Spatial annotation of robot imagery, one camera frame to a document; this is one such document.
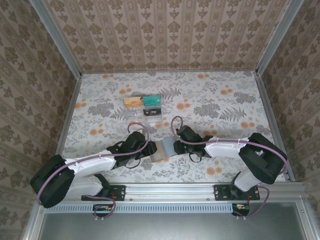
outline cable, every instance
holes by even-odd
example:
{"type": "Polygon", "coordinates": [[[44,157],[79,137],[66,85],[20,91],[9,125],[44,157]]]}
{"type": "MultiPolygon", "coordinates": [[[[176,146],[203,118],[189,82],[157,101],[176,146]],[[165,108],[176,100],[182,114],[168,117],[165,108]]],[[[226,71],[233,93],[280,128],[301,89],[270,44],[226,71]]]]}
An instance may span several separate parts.
{"type": "Polygon", "coordinates": [[[193,163],[200,163],[201,161],[202,161],[202,157],[200,157],[200,160],[199,161],[194,161],[192,158],[191,158],[191,152],[189,152],[189,158],[190,158],[190,160],[191,160],[191,162],[193,162],[193,163]]]}
{"type": "Polygon", "coordinates": [[[265,186],[257,185],[257,187],[266,190],[266,197],[265,197],[264,201],[262,202],[262,204],[259,206],[259,208],[254,213],[248,214],[247,216],[243,216],[238,211],[233,210],[234,213],[238,214],[239,216],[241,216],[243,218],[249,218],[249,217],[252,217],[252,216],[256,215],[264,207],[264,205],[266,204],[266,202],[267,202],[267,200],[269,198],[270,190],[265,186]]]}
{"type": "Polygon", "coordinates": [[[246,202],[246,204],[249,205],[249,209],[250,209],[250,196],[249,196],[249,193],[247,195],[248,195],[248,201],[246,202]]]}
{"type": "MultiPolygon", "coordinates": [[[[103,219],[106,219],[106,218],[109,218],[113,213],[114,211],[116,210],[116,201],[114,199],[111,199],[109,197],[104,197],[104,196],[91,196],[91,195],[85,195],[87,198],[90,198],[90,199],[99,199],[99,200],[107,200],[107,201],[111,201],[113,203],[113,206],[112,206],[112,209],[111,211],[103,217],[103,219]]],[[[105,206],[96,206],[96,208],[94,209],[94,212],[93,212],[93,215],[95,216],[95,219],[102,219],[102,217],[99,217],[97,216],[97,210],[98,209],[102,209],[102,208],[105,208],[105,206]]]]}
{"type": "Polygon", "coordinates": [[[259,144],[259,143],[255,143],[255,142],[250,142],[250,141],[245,141],[245,140],[239,140],[239,139],[223,139],[223,138],[217,138],[215,140],[211,140],[211,141],[201,141],[201,142],[189,142],[189,141],[184,141],[183,139],[181,139],[174,130],[174,121],[175,119],[179,118],[181,120],[181,125],[180,128],[183,126],[183,121],[182,121],[182,117],[181,116],[175,116],[174,118],[172,118],[171,120],[171,131],[173,133],[173,135],[182,143],[184,144],[188,144],[188,145],[204,145],[204,144],[218,144],[218,143],[237,143],[237,144],[248,144],[248,145],[252,145],[261,149],[265,149],[270,151],[271,153],[277,155],[284,163],[284,169],[279,173],[283,174],[285,173],[288,168],[289,168],[289,163],[288,161],[284,158],[284,156],[282,156],[280,153],[278,153],[276,150],[273,150],[272,148],[259,144]]]}
{"type": "Polygon", "coordinates": [[[41,196],[42,192],[44,191],[45,187],[48,185],[48,183],[51,181],[51,179],[54,178],[55,175],[57,175],[57,174],[58,174],[59,172],[61,172],[63,169],[65,169],[65,168],[67,168],[67,167],[69,167],[69,166],[71,166],[71,165],[79,164],[79,163],[82,163],[82,162],[85,162],[85,161],[88,161],[88,160],[91,160],[91,159],[95,159],[95,158],[98,158],[98,157],[100,157],[100,158],[105,158],[105,157],[129,156],[129,155],[137,154],[137,153],[141,152],[143,149],[145,149],[145,148],[147,147],[147,145],[148,145],[149,140],[150,140],[148,129],[147,129],[143,124],[141,124],[141,123],[139,123],[139,122],[132,122],[132,123],[129,123],[129,125],[128,125],[128,127],[127,127],[127,131],[128,131],[129,133],[130,133],[129,128],[130,128],[130,126],[133,125],[133,124],[141,126],[141,127],[145,130],[145,132],[146,132],[146,141],[145,141],[145,144],[144,144],[140,149],[138,149],[138,150],[136,150],[136,151],[133,151],[133,152],[127,152],[127,153],[116,153],[116,154],[110,153],[110,154],[101,154],[101,155],[97,154],[97,155],[93,155],[93,156],[88,156],[88,157],[83,158],[83,159],[81,159],[81,160],[76,160],[76,161],[70,162],[70,163],[68,163],[68,164],[65,164],[65,165],[59,167],[57,170],[55,170],[55,171],[47,178],[47,180],[44,182],[44,184],[43,184],[42,187],[40,188],[38,194],[36,195],[36,203],[37,203],[38,205],[42,206],[41,201],[40,201],[40,196],[41,196]]]}
{"type": "Polygon", "coordinates": [[[137,165],[135,165],[135,166],[127,166],[127,164],[126,165],[124,165],[127,169],[135,169],[136,167],[138,167],[139,165],[140,165],[140,163],[141,163],[141,158],[139,158],[139,163],[137,164],[137,165]]]}

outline black mounting bracket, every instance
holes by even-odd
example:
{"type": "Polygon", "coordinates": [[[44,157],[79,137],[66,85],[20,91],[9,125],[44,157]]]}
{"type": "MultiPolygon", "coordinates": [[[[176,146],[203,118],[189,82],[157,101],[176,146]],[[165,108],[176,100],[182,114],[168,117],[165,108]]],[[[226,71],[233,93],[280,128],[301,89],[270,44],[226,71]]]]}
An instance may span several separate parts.
{"type": "Polygon", "coordinates": [[[250,201],[260,200],[260,194],[257,186],[253,186],[249,191],[241,192],[237,196],[231,193],[230,184],[213,185],[214,197],[216,201],[250,201]]]}
{"type": "Polygon", "coordinates": [[[115,201],[124,201],[126,197],[126,185],[111,185],[108,198],[113,198],[115,201]]]}

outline patterned table surface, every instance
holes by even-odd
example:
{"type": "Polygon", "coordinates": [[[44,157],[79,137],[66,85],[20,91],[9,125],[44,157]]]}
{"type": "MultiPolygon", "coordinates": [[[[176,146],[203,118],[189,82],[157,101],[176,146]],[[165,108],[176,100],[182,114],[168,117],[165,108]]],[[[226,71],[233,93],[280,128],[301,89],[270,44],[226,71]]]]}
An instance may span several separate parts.
{"type": "MultiPolygon", "coordinates": [[[[144,94],[162,96],[163,123],[148,128],[153,141],[172,136],[175,115],[202,137],[245,138],[258,132],[272,140],[253,72],[84,74],[63,156],[95,154],[125,140],[123,100],[144,94]]],[[[188,155],[179,155],[155,163],[144,159],[134,169],[102,173],[111,183],[208,183],[230,182],[245,168],[240,159],[203,158],[193,163],[188,155]]],[[[284,180],[283,175],[277,178],[284,180]]]]}

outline purple cable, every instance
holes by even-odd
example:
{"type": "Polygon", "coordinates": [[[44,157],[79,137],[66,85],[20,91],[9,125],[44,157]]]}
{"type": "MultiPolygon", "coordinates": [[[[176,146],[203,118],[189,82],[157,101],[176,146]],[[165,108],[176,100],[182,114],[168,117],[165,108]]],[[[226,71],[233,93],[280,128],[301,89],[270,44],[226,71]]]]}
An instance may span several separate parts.
{"type": "Polygon", "coordinates": [[[81,159],[81,160],[76,160],[76,161],[70,162],[70,163],[68,163],[68,164],[66,164],[66,165],[63,165],[63,166],[59,167],[57,170],[54,171],[54,173],[52,173],[52,174],[47,178],[47,180],[44,182],[44,184],[43,184],[42,187],[40,188],[40,190],[39,190],[39,192],[38,192],[38,194],[37,194],[37,196],[36,196],[36,203],[37,203],[38,205],[40,205],[40,206],[42,205],[42,204],[41,204],[41,201],[40,201],[40,196],[41,196],[42,192],[44,191],[45,187],[48,185],[48,183],[51,181],[51,179],[54,178],[55,175],[57,175],[57,174],[58,174],[59,172],[61,172],[63,169],[65,169],[65,168],[67,168],[67,167],[69,167],[69,166],[71,166],[71,165],[79,164],[79,163],[82,163],[82,162],[85,162],[85,161],[88,161],[88,160],[91,160],[91,159],[95,159],[95,158],[97,158],[97,157],[105,158],[105,157],[119,157],[119,156],[133,155],[133,154],[137,154],[137,153],[141,152],[143,149],[145,149],[145,148],[147,147],[147,145],[148,145],[149,140],[150,140],[148,129],[147,129],[143,124],[141,124],[141,123],[139,123],[139,122],[132,122],[132,123],[129,123],[129,125],[128,125],[128,127],[127,127],[127,130],[128,130],[129,133],[130,133],[129,128],[130,128],[131,125],[139,125],[139,126],[141,126],[141,127],[145,130],[145,132],[146,132],[146,141],[145,141],[145,144],[144,144],[140,149],[138,149],[138,150],[136,150],[136,151],[133,151],[133,152],[127,152],[127,153],[116,153],[116,154],[110,153],[110,154],[101,154],[101,155],[97,154],[97,155],[94,155],[94,156],[88,156],[88,157],[83,158],[83,159],[81,159]]]}
{"type": "Polygon", "coordinates": [[[280,153],[278,153],[276,150],[273,150],[272,148],[259,144],[259,143],[255,143],[255,142],[250,142],[250,141],[244,141],[244,140],[239,140],[239,139],[219,139],[217,138],[216,140],[211,140],[211,141],[202,141],[202,142],[189,142],[189,141],[184,141],[182,140],[175,132],[174,130],[174,121],[175,119],[179,118],[181,120],[181,125],[180,128],[183,126],[183,120],[181,116],[175,116],[174,118],[172,118],[171,121],[171,131],[173,133],[173,135],[182,143],[184,144],[188,144],[188,145],[204,145],[204,144],[218,144],[218,143],[237,143],[237,144],[249,144],[255,147],[259,147],[265,150],[268,150],[270,152],[272,152],[273,154],[277,155],[284,163],[284,169],[279,173],[283,174],[288,170],[289,167],[289,163],[288,161],[284,158],[284,156],[282,156],[280,153]]]}
{"type": "MultiPolygon", "coordinates": [[[[87,198],[90,198],[90,199],[107,200],[107,201],[113,202],[113,208],[111,209],[111,211],[110,211],[106,216],[103,217],[104,219],[110,217],[110,216],[114,213],[114,211],[116,210],[116,206],[117,206],[116,201],[113,200],[113,199],[111,199],[111,198],[109,198],[109,197],[104,197],[104,196],[91,196],[91,195],[85,195],[85,196],[86,196],[87,198]]],[[[98,216],[97,216],[97,210],[98,210],[98,209],[101,209],[101,208],[103,208],[103,206],[96,206],[96,208],[94,209],[93,215],[94,215],[96,218],[101,218],[101,217],[98,217],[98,216]]]]}
{"type": "Polygon", "coordinates": [[[254,213],[251,213],[251,214],[245,216],[246,218],[256,215],[264,207],[264,205],[266,204],[266,202],[267,202],[267,200],[269,198],[270,190],[267,187],[260,186],[260,185],[257,185],[257,187],[260,188],[260,189],[265,189],[266,190],[266,197],[265,197],[263,203],[260,205],[260,207],[254,213]]]}

